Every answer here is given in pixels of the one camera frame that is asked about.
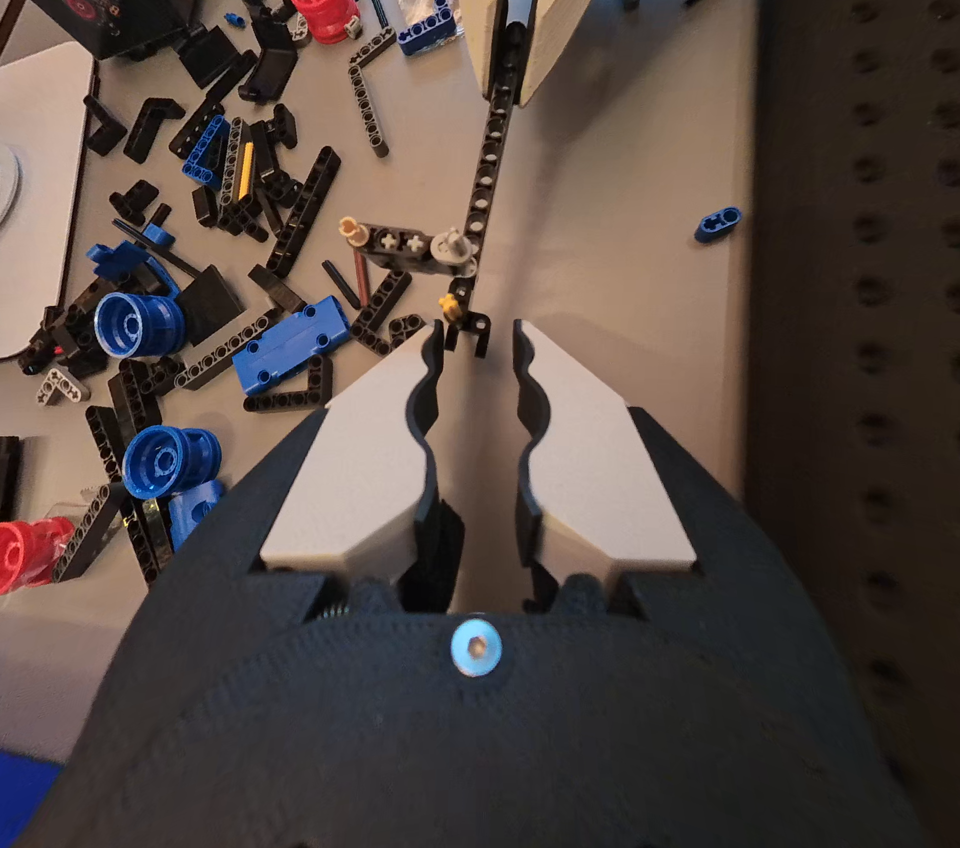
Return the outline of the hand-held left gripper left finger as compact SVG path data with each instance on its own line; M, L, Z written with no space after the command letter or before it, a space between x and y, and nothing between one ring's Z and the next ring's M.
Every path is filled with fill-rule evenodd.
M400 580L437 554L437 420L445 328L423 325L336 395L262 544L267 567Z

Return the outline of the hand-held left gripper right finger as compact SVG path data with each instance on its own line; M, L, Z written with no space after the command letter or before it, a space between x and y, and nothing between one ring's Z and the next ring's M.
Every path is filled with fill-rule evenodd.
M521 565L555 581L688 572L694 546L628 402L534 322L514 321L518 418L515 542Z

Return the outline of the black beam assembly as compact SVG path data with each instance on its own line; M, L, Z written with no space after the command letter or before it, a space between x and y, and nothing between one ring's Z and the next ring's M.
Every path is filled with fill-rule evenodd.
M490 317L473 310L470 297L476 289L483 246L488 237L490 211L494 203L500 164L512 125L514 99L521 89L521 50L526 47L526 26L512 22L502 30L500 60L490 89L490 110L486 137L480 144L477 167L473 173L473 193L467 219L458 227L429 236L414 227L375 225L345 217L341 236L351 249L367 255L375 266L388 271L449 276L449 293L439 309L446 321L445 350L454 352L461 335L476 338L476 357L488 357Z

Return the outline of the blue L-shaped beam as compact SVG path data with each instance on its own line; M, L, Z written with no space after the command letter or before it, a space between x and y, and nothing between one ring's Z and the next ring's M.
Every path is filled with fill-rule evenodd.
M398 34L398 44L405 56L414 56L414 55L421 55L421 53L454 37L456 30L458 30L458 24L456 24L449 0L433 0L433 13L401 28Z

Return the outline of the dark grey thin liftarm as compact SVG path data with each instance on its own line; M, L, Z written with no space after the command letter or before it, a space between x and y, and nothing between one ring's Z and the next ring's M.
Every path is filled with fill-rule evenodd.
M391 50L394 43L398 43L398 28L394 26L381 28L379 36L374 36L350 56L350 67L364 69L367 64L375 61L385 50Z

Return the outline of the red wheel rim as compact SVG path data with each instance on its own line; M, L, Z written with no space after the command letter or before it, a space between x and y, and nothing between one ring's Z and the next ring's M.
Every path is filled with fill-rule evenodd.
M76 525L69 517L0 525L0 593L47 585Z
M356 37L362 16L355 0L293 0L313 41L336 44Z

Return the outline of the blue flat panel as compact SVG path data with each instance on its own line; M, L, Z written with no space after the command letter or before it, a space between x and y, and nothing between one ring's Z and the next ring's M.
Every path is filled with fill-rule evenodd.
M246 397L254 397L300 373L317 353L334 353L351 335L343 303L328 295L278 321L233 357Z

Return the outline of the long grey beam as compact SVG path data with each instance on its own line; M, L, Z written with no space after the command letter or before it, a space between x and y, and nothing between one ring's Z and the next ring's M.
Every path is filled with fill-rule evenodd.
M367 130L369 148L374 149L374 155L379 160L385 160L391 155L391 144L388 144L388 141L385 141L385 136L381 130L381 122L379 122L374 99L369 95L362 64L351 61L347 67L347 73L350 73L350 84L351 84L351 89L355 89L358 114L362 114L362 124L364 124L364 130Z

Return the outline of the blue wheel rim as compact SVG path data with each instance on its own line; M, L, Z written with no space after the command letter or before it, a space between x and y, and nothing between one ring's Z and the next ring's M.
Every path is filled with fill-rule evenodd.
M94 321L114 358L167 357L185 345L185 313L172 297L109 293Z
M135 498L196 490L221 471L221 441L210 429L149 426L127 446L121 475Z

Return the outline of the short black axle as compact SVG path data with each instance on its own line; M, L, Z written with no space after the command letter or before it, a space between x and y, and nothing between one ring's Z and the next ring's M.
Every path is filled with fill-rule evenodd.
M320 266L324 266L325 276L334 281L334 284L341 289L345 302L355 310L362 310L364 302L362 302L358 293L350 284L350 281L343 276L343 271L330 259L324 259Z

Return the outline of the black curved panel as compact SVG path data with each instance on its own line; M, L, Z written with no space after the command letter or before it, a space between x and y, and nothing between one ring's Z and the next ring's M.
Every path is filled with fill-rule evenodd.
M252 30L260 43L260 61L250 78L238 85L238 98L254 105L278 101L298 64L298 47L285 22L254 16Z

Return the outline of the black flat panel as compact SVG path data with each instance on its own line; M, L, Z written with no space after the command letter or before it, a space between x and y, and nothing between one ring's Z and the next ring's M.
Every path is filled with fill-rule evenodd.
M240 56L221 26L204 28L203 24L189 28L174 50L197 87L206 87Z

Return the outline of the dark grey beam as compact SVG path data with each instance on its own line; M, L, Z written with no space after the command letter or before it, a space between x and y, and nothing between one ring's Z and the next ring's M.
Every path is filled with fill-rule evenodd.
M225 137L223 149L223 173L221 173L221 193L218 193L218 227L225 231L230 225L230 211L240 200L240 182L246 176L246 151L250 143L250 125L236 116L230 122L230 133Z

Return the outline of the small blue two-hole beam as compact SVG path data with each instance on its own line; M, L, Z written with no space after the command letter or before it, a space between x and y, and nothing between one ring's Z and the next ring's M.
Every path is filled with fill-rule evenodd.
M742 222L742 209L739 207L724 207L716 213L708 213L699 220L694 231L694 240L701 244L717 241L727 237L736 225Z

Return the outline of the pile of black beams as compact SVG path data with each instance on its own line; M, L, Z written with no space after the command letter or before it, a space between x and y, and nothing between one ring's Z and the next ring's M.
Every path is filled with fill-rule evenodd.
M88 510L78 519L71 519L76 531L55 563L51 581L80 576L109 542L114 517L124 519L142 580L148 585L156 580L174 556L170 497L135 498L127 491L121 475L127 446L145 428L161 426L160 397L174 390L203 390L210 380L233 369L236 352L250 339L262 338L263 331L312 303L291 289L285 276L298 262L343 161L338 151L325 144L306 182L298 182L285 170L275 170L273 176L267 170L256 173L260 169L269 169L267 160L275 155L275 144L298 144L294 119L282 105L273 110L271 122L250 125L250 141L254 143L256 156L254 184L243 202L236 202L229 231L233 236L246 231L262 241L273 232L275 244L269 262L252 266L248 272L263 293L267 303L246 309L218 268L206 266L200 277L190 277L189 288L179 288L175 303L185 313L184 350L142 358L114 358L108 353L109 360L116 360L116 373L108 385L113 407L85 407L85 422L102 459L108 484L94 494ZM200 220L218 225L218 200L214 190L200 184L192 194ZM362 310L350 317L350 339L362 342L379 357L394 352L410 339L423 325L419 316L394 317L391 322L391 339L379 338L379 325L410 283L410 276L391 272L379 293L370 295L370 303L362 307ZM95 276L88 289L71 303L95 316L98 303L109 293L118 293L116 284ZM324 409L330 397L334 353L317 353L300 373L267 392L246 397L243 409L248 414Z

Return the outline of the thin black axle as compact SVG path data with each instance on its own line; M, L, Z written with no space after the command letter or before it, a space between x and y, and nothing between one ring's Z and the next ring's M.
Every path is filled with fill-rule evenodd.
M154 244L152 240L148 240L137 227L128 225L121 219L113 219L113 225L118 227L127 237L130 237L134 241L137 241L142 249L148 249L152 257L167 262L170 266L175 266L179 271L184 271L190 277L200 277L203 271L190 266L185 259L180 259L179 255L170 252L161 244Z

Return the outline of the light grey L-shaped liftarm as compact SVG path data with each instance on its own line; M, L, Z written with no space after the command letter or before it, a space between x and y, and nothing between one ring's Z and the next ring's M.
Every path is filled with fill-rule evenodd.
M83 403L91 399L91 386L83 385L78 378L73 378L71 370L52 365L38 392L35 392L35 403L38 407L55 407L55 403Z

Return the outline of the blue angled panel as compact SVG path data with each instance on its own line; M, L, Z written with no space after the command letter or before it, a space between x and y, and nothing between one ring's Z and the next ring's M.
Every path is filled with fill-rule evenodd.
M134 241L94 244L85 257L94 262L95 276L114 283L118 293L172 298L180 293L161 262Z

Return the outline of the black perforated panel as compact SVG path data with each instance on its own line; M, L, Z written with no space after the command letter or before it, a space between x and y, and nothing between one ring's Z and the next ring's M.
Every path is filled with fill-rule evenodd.
M761 0L746 506L958 846L960 0Z

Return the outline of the white booklet stand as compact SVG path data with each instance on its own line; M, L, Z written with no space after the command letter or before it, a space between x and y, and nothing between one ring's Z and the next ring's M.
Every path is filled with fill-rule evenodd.
M94 56L66 41L0 70L2 161L20 164L2 194L0 357L20 353L64 289L78 176L85 160Z

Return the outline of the blue frame beam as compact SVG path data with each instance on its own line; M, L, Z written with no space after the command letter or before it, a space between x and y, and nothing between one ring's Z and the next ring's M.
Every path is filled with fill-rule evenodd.
M184 164L184 176L190 179L197 184L204 184L214 193L221 190L221 176L223 176L223 161L225 161L225 148L230 137L230 124L225 122L223 114L216 114L204 133L200 136L197 144L190 149L185 164Z

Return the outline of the black frame subassembly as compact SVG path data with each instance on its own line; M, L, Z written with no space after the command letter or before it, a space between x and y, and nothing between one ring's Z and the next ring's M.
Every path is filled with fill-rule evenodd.
M94 313L76 303L69 309L46 307L38 331L17 357L25 376L66 369L78 380L102 373L108 360L109 357L94 331Z

